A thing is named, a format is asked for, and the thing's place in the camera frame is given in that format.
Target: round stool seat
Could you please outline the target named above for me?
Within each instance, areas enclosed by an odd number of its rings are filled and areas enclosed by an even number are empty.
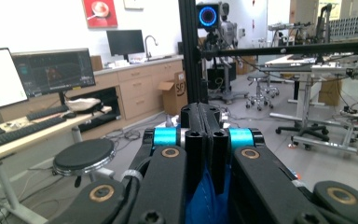
[[[53,161],[59,175],[84,175],[105,166],[115,157],[115,145],[108,139],[92,139],[69,146]]]
[[[249,81],[265,81],[269,75],[264,73],[255,73],[249,75],[247,78]]]

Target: framed picture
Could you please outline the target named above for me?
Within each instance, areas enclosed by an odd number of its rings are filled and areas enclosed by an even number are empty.
[[[83,0],[89,28],[117,27],[117,15],[113,0]]]

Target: gold circular joint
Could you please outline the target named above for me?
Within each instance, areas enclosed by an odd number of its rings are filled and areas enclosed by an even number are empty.
[[[89,193],[89,198],[96,203],[102,203],[110,199],[114,193],[115,190],[113,189],[112,186],[100,185]]]
[[[176,148],[165,148],[164,150],[162,150],[161,152],[162,156],[167,157],[167,158],[173,158],[173,157],[177,157],[179,155],[179,150]]]
[[[260,157],[260,154],[257,151],[249,148],[244,149],[241,154],[242,156],[247,157],[249,159],[257,159]]]
[[[354,197],[354,195],[345,189],[331,187],[327,189],[327,194],[339,203],[348,205],[357,204],[357,199]]]

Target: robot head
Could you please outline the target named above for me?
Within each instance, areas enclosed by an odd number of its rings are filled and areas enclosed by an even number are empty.
[[[229,13],[229,4],[228,3],[223,3],[220,5],[220,15],[222,17],[224,16],[228,16]]]

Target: blue cloth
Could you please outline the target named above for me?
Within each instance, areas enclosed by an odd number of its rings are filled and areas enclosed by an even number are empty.
[[[230,169],[226,166],[225,189],[215,195],[212,178],[205,168],[202,179],[193,195],[186,199],[186,224],[224,224],[228,222],[227,199],[229,192]]]

